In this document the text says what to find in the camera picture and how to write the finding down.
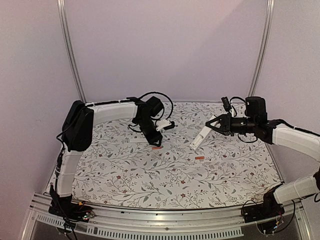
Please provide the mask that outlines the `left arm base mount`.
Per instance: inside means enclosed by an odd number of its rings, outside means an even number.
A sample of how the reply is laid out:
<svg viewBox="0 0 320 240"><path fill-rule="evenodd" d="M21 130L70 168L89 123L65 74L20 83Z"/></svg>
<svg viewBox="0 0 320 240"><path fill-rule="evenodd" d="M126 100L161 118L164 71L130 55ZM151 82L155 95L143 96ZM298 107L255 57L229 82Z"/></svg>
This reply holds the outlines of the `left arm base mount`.
<svg viewBox="0 0 320 240"><path fill-rule="evenodd" d="M57 194L51 184L49 189L51 204L48 212L52 215L62 217L68 223L86 222L95 216L93 208L86 205L84 201L72 202L72 195L61 197Z"/></svg>

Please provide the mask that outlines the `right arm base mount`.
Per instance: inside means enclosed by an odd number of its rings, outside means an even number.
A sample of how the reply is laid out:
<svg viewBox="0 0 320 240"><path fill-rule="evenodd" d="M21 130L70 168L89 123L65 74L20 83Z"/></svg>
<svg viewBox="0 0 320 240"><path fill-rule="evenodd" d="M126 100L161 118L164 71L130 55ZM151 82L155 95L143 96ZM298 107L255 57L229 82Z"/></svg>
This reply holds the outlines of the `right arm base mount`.
<svg viewBox="0 0 320 240"><path fill-rule="evenodd" d="M263 195L263 202L256 203L253 200L246 201L241 208L241 215L245 223L261 221L269 218L279 217L269 222L259 223L258 230L264 234L274 234L279 225L282 224L285 209L282 204L277 203L274 193L270 190Z"/></svg>

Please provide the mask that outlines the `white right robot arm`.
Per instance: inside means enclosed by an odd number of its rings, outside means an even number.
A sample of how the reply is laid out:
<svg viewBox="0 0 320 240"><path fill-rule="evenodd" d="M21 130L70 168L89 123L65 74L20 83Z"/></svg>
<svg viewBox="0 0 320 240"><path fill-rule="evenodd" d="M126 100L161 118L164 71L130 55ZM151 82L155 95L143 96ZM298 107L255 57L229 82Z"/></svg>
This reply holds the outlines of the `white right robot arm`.
<svg viewBox="0 0 320 240"><path fill-rule="evenodd" d="M206 127L225 136L234 134L253 134L258 140L286 147L304 155L320 160L320 136L317 133L287 123L283 119L268 119L266 101L259 96L249 96L245 103L244 117L231 113L232 106L227 97L222 99L225 114L221 114L205 123ZM320 173L278 185L263 195L263 203L258 213L269 218L278 210L278 205L295 199L303 199L320 192Z"/></svg>

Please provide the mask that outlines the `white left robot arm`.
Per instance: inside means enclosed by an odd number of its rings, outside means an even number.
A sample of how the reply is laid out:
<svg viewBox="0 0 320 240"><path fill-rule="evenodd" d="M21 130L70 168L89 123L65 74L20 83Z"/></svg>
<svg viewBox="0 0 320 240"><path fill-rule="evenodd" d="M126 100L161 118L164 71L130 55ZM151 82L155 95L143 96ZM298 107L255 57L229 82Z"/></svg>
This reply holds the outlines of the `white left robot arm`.
<svg viewBox="0 0 320 240"><path fill-rule="evenodd" d="M163 103L155 96L147 101L136 97L97 103L75 101L64 121L62 132L57 136L62 147L55 168L56 180L50 186L51 197L59 197L55 209L63 217L70 217L75 211L74 205L65 198L72 195L76 168L83 152L92 144L95 125L131 119L133 124L138 125L147 142L159 147L163 136L155 125L155 117L163 109Z"/></svg>

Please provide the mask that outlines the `white battery cover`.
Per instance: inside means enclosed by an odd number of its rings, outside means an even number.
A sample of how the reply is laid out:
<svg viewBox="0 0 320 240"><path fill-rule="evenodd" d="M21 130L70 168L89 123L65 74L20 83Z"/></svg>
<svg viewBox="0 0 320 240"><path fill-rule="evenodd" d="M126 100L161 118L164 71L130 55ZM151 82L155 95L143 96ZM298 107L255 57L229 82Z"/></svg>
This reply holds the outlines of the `white battery cover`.
<svg viewBox="0 0 320 240"><path fill-rule="evenodd" d="M130 143L147 143L147 140L144 138L131 138Z"/></svg>

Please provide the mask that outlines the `white remote control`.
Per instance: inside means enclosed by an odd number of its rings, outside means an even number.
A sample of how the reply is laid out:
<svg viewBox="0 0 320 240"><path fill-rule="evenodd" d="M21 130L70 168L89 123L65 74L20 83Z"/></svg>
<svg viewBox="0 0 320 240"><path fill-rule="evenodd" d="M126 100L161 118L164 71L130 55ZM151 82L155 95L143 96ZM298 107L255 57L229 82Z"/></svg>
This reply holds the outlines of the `white remote control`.
<svg viewBox="0 0 320 240"><path fill-rule="evenodd" d="M209 133L212 131L210 127L207 127L206 125L202 128L202 130L199 132L199 134L194 138L194 140L190 143L189 147L196 151L199 146L202 144L202 142L207 138Z"/></svg>

